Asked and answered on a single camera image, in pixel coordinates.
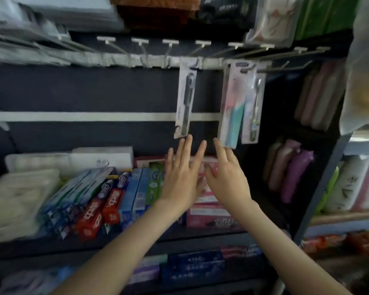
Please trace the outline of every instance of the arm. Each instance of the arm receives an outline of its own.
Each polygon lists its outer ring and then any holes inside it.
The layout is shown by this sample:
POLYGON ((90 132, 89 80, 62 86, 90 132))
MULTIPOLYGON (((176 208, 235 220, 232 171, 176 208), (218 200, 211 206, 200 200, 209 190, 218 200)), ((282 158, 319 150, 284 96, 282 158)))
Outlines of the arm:
POLYGON ((189 167, 192 136, 179 142, 176 159, 168 151, 164 187, 156 203, 99 251, 52 295, 118 295, 149 248, 197 199, 206 182, 198 181, 206 141, 189 167))
POLYGON ((214 140, 219 170, 217 177, 206 166, 209 187, 245 229, 254 237, 288 290, 294 295, 348 295, 317 263, 290 240, 251 199, 247 179, 231 149, 214 140))

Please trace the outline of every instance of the finger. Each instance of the finger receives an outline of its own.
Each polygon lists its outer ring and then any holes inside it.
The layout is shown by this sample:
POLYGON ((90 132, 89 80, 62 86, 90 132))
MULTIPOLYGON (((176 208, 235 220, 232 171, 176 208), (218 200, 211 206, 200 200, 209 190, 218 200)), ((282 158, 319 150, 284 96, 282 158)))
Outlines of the finger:
POLYGON ((184 144, 182 158, 181 158, 181 167, 188 167, 190 162, 191 155, 191 144, 193 143, 193 136, 191 134, 187 135, 186 143, 184 144))
POLYGON ((173 166, 173 148, 170 148, 168 150, 166 175, 172 171, 172 166, 173 166))
POLYGON ((232 151, 232 149, 230 148, 225 148, 225 153, 227 155, 227 159, 229 162, 233 162, 235 163, 238 167, 239 167, 239 161, 238 159, 236 158, 234 152, 232 151))
POLYGON ((201 191, 206 188, 208 185, 208 181, 205 177, 200 177, 197 180, 197 186, 196 186, 196 190, 197 190, 197 196, 199 196, 201 194, 201 191))
POLYGON ((213 139, 214 147, 216 148, 216 155, 218 162, 227 162, 227 154, 221 146, 220 141, 217 138, 213 139))
POLYGON ((205 150, 207 148, 207 141, 203 140, 201 144, 199 145, 197 154, 194 157, 193 164, 191 166, 191 169, 194 169, 197 173, 199 168, 201 167, 201 163, 204 159, 205 150))
POLYGON ((183 152, 183 146, 185 145, 185 140, 181 139, 179 141, 179 146, 178 149, 176 151, 176 156, 175 156, 175 161, 173 162, 173 169, 179 168, 180 164, 181 164, 181 157, 182 157, 182 152, 183 152))
POLYGON ((212 167, 208 164, 205 164, 205 176, 207 178, 209 187, 213 191, 217 179, 216 179, 216 176, 213 173, 212 167))

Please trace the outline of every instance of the plastic bag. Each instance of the plastic bag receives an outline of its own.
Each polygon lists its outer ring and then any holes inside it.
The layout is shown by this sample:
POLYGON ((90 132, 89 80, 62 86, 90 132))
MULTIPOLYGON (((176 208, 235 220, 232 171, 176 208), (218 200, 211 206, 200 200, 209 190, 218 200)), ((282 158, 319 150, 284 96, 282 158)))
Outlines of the plastic bag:
POLYGON ((346 61, 347 86, 340 134, 369 123, 369 0, 363 0, 354 22, 354 40, 346 61))
POLYGON ((258 0, 256 23, 246 44, 274 44, 289 48, 294 40, 303 0, 258 0))

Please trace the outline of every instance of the hand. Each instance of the hand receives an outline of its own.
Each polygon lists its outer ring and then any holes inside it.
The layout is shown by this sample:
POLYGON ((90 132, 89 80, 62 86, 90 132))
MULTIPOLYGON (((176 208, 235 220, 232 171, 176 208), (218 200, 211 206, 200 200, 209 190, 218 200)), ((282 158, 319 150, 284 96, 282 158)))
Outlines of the hand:
POLYGON ((204 178, 198 178, 198 171, 204 158, 207 142, 202 141, 194 161, 190 163, 190 151, 193 137, 191 134, 179 142, 176 158, 173 159, 173 148, 168 150, 167 168, 164 179, 164 186, 160 199, 173 203, 182 215, 197 200, 201 190, 207 183, 204 178))
POLYGON ((232 214, 240 205, 251 201, 249 184, 232 150, 223 148, 216 138, 213 142, 219 162, 218 174, 216 176, 206 164, 206 178, 214 196, 232 214))

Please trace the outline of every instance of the display rack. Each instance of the display rack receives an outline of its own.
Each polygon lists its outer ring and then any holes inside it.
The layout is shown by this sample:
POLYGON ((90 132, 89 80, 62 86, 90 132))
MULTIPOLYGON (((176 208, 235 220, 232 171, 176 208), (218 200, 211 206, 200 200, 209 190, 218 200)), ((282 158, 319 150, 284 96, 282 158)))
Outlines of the display rack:
MULTIPOLYGON (((190 125, 193 150, 206 139, 207 154, 213 154, 211 141, 217 134, 219 121, 223 62, 265 56, 263 59, 270 60, 272 66, 264 71, 270 75, 260 140, 254 145, 238 145, 235 153, 253 199, 297 244, 301 242, 350 136, 339 135, 341 105, 326 133, 302 127, 292 116, 304 75, 324 60, 347 55, 346 44, 343 51, 340 46, 335 49, 330 40, 325 40, 323 45, 304 42, 310 45, 308 49, 281 50, 270 45, 244 49, 243 44, 236 43, 198 41, 195 45, 194 41, 176 43, 163 38, 149 39, 146 43, 125 36, 98 39, 96 35, 78 33, 77 37, 77 44, 69 44, 76 51, 60 44, 16 42, 14 47, 15 42, 10 42, 8 37, 0 38, 0 48, 5 48, 0 63, 7 63, 0 65, 1 173, 3 158, 10 153, 121 145, 132 145, 135 156, 165 153, 176 143, 172 137, 178 58, 189 55, 198 56, 200 69, 192 114, 194 122, 190 125), (290 205, 282 204, 277 194, 260 183, 267 148, 280 135, 294 138, 315 152, 315 163, 304 174, 290 205)), ((79 265, 116 235, 112 233, 90 242, 68 238, 0 243, 0 275, 64 263, 79 265)), ((148 254, 251 244, 254 239, 244 231, 174 225, 148 254)), ((231 294, 262 290, 276 278, 266 258, 260 256, 227 263, 218 281, 192 281, 170 287, 142 283, 127 287, 123 294, 231 294)))

